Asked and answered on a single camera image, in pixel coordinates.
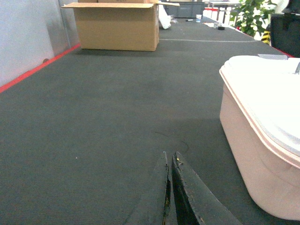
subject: gray storage bin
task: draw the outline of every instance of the gray storage bin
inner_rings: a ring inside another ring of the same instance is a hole
[[[174,15],[176,18],[196,18],[197,14],[203,14],[204,2],[174,2],[179,3],[180,7],[166,6],[165,11],[168,15]]]

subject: cardboard box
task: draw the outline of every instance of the cardboard box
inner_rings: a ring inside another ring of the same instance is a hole
[[[170,2],[192,2],[194,0],[170,0]]]
[[[63,8],[74,9],[83,49],[155,51],[158,45],[157,4],[73,2]]]
[[[98,0],[78,0],[79,3],[96,3]]]
[[[151,0],[98,0],[99,3],[153,3]]]

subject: gray wall panel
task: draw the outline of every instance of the gray wall panel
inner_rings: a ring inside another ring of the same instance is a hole
[[[10,0],[0,3],[0,86],[78,43],[74,16],[66,28],[57,0]]]

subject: red floor line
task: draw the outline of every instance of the red floor line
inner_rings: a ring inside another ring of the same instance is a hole
[[[289,57],[289,58],[294,58],[294,56],[292,56],[292,55],[290,55],[290,54],[288,54],[288,53],[285,53],[285,52],[281,51],[281,50],[278,49],[278,48],[275,48],[275,49],[278,50],[278,51],[280,51],[281,53],[283,53],[284,55],[286,55],[286,56]]]
[[[27,71],[26,73],[20,75],[19,77],[17,77],[16,79],[8,82],[7,84],[4,84],[3,86],[0,87],[0,93],[4,92],[5,90],[7,90],[10,87],[14,86],[15,84],[19,83],[20,81],[26,79],[27,77],[33,75],[35,72],[41,70],[42,68],[48,66],[50,63],[53,63],[54,61],[58,60],[59,58],[63,57],[64,55],[70,53],[71,51],[78,48],[79,46],[80,46],[80,44],[77,44],[77,45],[73,46],[72,48],[70,48],[70,49],[64,51],[63,53],[53,57],[52,59],[48,60],[47,62],[44,62],[43,64],[33,68],[32,70]]]

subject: pink plastic container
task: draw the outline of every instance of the pink plastic container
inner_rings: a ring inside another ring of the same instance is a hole
[[[300,59],[230,58],[220,69],[220,120],[252,199],[300,220]]]

